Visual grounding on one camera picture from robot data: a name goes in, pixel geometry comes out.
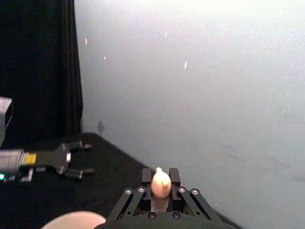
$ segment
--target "gray wall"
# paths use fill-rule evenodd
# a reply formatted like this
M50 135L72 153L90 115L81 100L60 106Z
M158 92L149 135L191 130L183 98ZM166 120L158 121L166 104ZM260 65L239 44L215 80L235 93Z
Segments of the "gray wall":
M305 228L303 2L76 0L84 131L245 228Z

